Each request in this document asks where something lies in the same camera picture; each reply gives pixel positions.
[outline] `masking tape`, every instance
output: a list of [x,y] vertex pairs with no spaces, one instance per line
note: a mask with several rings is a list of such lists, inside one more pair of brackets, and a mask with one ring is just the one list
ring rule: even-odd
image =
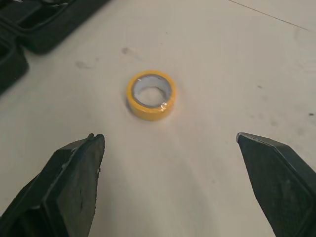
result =
[[[136,97],[140,91],[148,87],[157,87],[165,95],[165,101],[154,106],[141,103]],[[159,71],[145,71],[135,75],[126,89],[128,104],[132,112],[139,118],[156,121],[170,113],[176,97],[176,87],[173,80]]]

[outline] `black tool case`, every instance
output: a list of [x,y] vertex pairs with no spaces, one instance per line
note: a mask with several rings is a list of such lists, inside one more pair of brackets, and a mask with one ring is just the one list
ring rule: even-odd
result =
[[51,51],[109,0],[0,0],[0,90],[28,69],[20,46]]

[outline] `roll hole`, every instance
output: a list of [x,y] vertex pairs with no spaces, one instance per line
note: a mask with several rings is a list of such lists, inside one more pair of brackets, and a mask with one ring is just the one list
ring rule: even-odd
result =
[[166,102],[166,94],[155,86],[143,88],[134,96],[139,102],[149,106],[158,106]]

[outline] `white table surface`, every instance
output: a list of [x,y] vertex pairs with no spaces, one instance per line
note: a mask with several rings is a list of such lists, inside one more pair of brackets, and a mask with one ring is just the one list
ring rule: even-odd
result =
[[[316,169],[316,2],[240,3],[309,31],[228,0],[113,0],[50,54],[26,52],[30,71],[0,97],[0,213],[93,132],[106,151],[91,237],[273,237],[235,136],[286,143]],[[125,105],[148,69],[178,88],[158,122]]]

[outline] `yellow tape roll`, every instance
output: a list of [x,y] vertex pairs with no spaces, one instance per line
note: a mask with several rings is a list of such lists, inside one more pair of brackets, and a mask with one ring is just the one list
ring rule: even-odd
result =
[[[136,99],[135,94],[148,87],[157,87],[163,91],[166,101],[155,106],[149,106]],[[148,121],[156,121],[168,115],[173,108],[176,87],[167,74],[158,71],[145,71],[132,78],[127,86],[126,96],[132,112],[137,117]]]

